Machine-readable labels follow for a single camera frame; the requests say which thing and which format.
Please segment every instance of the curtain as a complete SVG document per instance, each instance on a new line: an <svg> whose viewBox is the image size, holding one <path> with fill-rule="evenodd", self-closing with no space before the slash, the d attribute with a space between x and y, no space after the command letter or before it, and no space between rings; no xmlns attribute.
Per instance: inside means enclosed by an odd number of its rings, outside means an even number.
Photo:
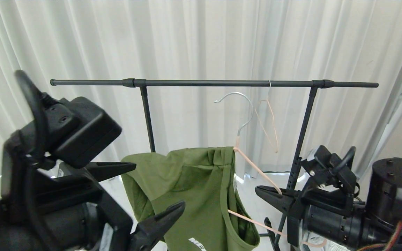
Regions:
<svg viewBox="0 0 402 251"><path fill-rule="evenodd" d="M0 1L0 166L3 142L32 116L13 77L25 70L59 99L85 96L123 128L95 161L150 151L139 89L59 86L54 79L258 79L378 82L319 90L301 156L320 144L355 170L402 66L402 1ZM266 171L290 169L308 88L148 88L156 151L230 146ZM237 174L255 175L237 157Z"/></svg>

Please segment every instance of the olive green t-shirt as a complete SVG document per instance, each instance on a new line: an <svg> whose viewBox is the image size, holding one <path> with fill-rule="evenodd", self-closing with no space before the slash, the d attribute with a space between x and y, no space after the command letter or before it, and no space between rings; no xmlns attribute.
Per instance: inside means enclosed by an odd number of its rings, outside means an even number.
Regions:
<svg viewBox="0 0 402 251"><path fill-rule="evenodd" d="M234 188L232 147L134 154L122 161L137 164L122 180L138 221L185 201L183 215L164 236L169 251L250 251L260 243L254 224L228 213L249 217Z"/></svg>

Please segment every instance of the white curtain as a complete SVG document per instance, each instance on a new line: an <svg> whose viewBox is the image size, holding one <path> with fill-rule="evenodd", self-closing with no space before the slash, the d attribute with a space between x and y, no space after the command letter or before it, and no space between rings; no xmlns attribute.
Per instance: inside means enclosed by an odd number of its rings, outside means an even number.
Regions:
<svg viewBox="0 0 402 251"><path fill-rule="evenodd" d="M377 89L319 90L301 156L323 144L367 148L402 66L402 1L0 1L1 147L32 118L14 81L25 70L55 98L85 96L122 135L96 160L150 151L139 89L52 87L55 79L258 79L378 82ZM231 146L251 110L269 96L280 149L254 117L240 148L264 170L290 169L308 88L148 88L156 150ZM259 114L271 140L265 105ZM252 170L237 157L237 174Z"/></svg>

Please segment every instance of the screw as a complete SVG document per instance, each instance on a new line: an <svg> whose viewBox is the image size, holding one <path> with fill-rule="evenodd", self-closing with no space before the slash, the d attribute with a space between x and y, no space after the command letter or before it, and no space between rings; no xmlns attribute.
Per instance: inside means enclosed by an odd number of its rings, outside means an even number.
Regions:
<svg viewBox="0 0 402 251"><path fill-rule="evenodd" d="M64 122L64 121L66 121L66 119L67 119L67 116L61 117L61 119L59 120L59 123L62 123L62 122Z"/></svg>

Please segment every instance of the black clothes rack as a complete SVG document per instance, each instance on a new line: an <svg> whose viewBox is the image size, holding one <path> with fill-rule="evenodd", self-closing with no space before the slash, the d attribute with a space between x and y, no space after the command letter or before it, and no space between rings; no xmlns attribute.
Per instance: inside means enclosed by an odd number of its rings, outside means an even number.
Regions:
<svg viewBox="0 0 402 251"><path fill-rule="evenodd" d="M305 138L306 127L310 120L311 110L313 108L314 99L316 98L318 89L326 89L331 87L360 87L360 88L377 88L378 83L369 82L335 82L327 79L320 81L194 81L194 80L148 80L127 78L122 80L55 80L51 79L51 85L104 85L104 86L125 86L130 88L138 87L141 90L142 103L144 107L145 120L147 123L148 140L150 141L150 150L155 152L155 140L153 137L153 129L151 126L150 107L148 105L147 87L152 86L197 86L197 87L309 87L310 95L306 105L305 115L303 116L302 127L300 129L297 141L294 159L292 160L291 172L288 178L287 190L294 190L297 178L300 173L300 150L302 149L303 140ZM283 230L286 214L282 215L278 230ZM271 222L265 218L265 225L271 227ZM280 235L275 235L268 230L267 234L273 245L274 251L280 251L279 241Z"/></svg>

